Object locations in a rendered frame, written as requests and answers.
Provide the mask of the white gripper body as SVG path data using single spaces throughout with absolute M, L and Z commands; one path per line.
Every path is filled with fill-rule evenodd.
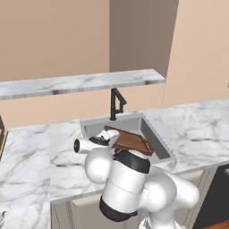
M 111 148 L 120 136 L 119 131 L 117 130 L 108 130 L 104 133 L 104 138 L 108 141 L 108 146 Z

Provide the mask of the brown wooden cutting board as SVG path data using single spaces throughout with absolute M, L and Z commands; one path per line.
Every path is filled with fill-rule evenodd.
M 108 133 L 113 133 L 114 131 L 117 132 L 117 135 L 109 141 L 111 148 L 118 148 L 121 150 L 138 150 L 146 156 L 151 156 L 154 153 L 154 148 L 151 146 L 149 141 L 140 136 L 139 134 L 117 129 L 108 125 L 106 125 L 104 129 Z

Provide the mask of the grey sink basin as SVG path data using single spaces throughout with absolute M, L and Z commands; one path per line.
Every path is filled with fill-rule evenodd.
M 155 150 L 150 158 L 152 165 L 175 161 L 174 155 L 144 114 L 125 114 L 117 116 L 115 121 L 110 121 L 108 117 L 81 121 L 82 136 L 97 136 L 104 129 L 105 125 L 139 134 L 148 140 Z

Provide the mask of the black tap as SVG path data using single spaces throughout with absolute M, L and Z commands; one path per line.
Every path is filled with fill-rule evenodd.
M 116 108 L 115 101 L 119 100 L 119 108 Z M 111 114 L 110 120 L 115 121 L 116 115 L 123 113 L 123 106 L 127 104 L 127 101 L 124 99 L 122 94 L 117 88 L 111 89 Z

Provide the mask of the beige cupboard run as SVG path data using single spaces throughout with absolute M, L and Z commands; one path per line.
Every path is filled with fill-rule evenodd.
M 200 192 L 199 203 L 192 209 L 180 209 L 174 214 L 179 229 L 192 229 L 206 198 L 210 184 L 216 174 L 216 167 L 182 174 L 197 185 Z M 51 229 L 139 229 L 148 211 L 141 209 L 137 216 L 127 221 L 113 222 L 100 212 L 98 205 L 102 191 L 79 195 L 74 199 L 57 201 L 51 204 Z

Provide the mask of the brown wooden shelf unit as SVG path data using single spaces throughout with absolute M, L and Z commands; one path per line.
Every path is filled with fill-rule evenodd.
M 0 160 L 4 152 L 4 145 L 7 139 L 7 135 L 8 131 L 5 129 L 3 119 L 0 116 Z

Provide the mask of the black dishwasher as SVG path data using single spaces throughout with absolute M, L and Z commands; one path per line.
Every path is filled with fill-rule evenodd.
M 192 229 L 229 220 L 229 164 L 217 168 Z

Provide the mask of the marble wall shelf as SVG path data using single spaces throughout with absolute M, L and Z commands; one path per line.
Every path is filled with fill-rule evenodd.
M 154 69 L 0 82 L 0 101 L 164 83 Z

